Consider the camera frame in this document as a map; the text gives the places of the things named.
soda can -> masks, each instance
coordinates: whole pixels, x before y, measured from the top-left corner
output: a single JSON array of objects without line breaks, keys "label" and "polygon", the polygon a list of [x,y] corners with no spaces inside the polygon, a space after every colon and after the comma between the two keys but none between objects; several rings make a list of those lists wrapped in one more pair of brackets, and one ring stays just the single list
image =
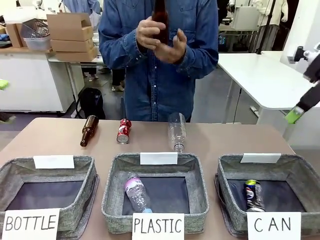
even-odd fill
[{"label": "soda can", "polygon": [[118,130],[118,134],[116,136],[116,141],[119,144],[127,144],[129,142],[129,132],[132,124],[131,121],[123,118],[120,121],[120,126]]},{"label": "soda can", "polygon": [[265,212],[261,184],[257,180],[247,180],[244,184],[247,212]]}]

red can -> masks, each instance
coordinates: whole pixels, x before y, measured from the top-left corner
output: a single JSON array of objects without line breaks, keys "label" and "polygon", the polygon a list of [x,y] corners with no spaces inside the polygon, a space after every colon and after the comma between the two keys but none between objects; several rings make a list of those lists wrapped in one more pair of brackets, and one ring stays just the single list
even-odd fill
[{"label": "red can", "polygon": [[120,121],[120,126],[118,130],[118,135],[116,136],[116,141],[119,144],[127,144],[129,142],[129,132],[132,124],[131,121],[123,118]]}]

brown glass bottle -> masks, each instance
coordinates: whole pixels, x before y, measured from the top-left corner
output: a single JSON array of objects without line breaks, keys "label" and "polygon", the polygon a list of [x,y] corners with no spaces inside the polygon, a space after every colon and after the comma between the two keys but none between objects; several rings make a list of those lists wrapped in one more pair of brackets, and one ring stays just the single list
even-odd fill
[{"label": "brown glass bottle", "polygon": [[86,147],[88,145],[90,138],[92,138],[95,134],[98,123],[99,118],[94,115],[91,115],[86,119],[82,128],[82,139],[80,142],[81,147]]},{"label": "brown glass bottle", "polygon": [[154,8],[152,12],[152,20],[165,24],[165,29],[160,30],[160,33],[154,35],[154,39],[159,39],[161,43],[168,44],[169,39],[169,19],[166,11],[165,0],[154,0]]}]

wire basket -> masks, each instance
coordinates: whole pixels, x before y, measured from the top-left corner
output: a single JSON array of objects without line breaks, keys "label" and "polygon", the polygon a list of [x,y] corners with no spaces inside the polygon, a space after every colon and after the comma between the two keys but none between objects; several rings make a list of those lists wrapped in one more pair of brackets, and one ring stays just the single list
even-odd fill
[{"label": "wire basket", "polygon": [[47,24],[34,18],[22,23],[20,35],[26,39],[39,39],[49,36],[50,32]]}]

hand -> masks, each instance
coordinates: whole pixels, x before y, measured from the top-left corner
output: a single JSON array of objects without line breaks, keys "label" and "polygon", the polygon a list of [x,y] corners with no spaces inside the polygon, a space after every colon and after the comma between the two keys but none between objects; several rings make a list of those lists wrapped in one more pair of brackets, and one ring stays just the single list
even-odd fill
[{"label": "hand", "polygon": [[286,21],[288,21],[288,16],[284,15],[283,18],[281,19],[281,22],[285,23]]},{"label": "hand", "polygon": [[160,40],[152,38],[153,35],[159,34],[160,30],[166,29],[162,22],[152,21],[152,17],[141,20],[136,28],[136,41],[141,46],[155,50],[160,45]]},{"label": "hand", "polygon": [[185,56],[187,37],[181,29],[178,29],[173,37],[173,47],[161,43],[153,51],[154,55],[162,62],[179,64]]}]

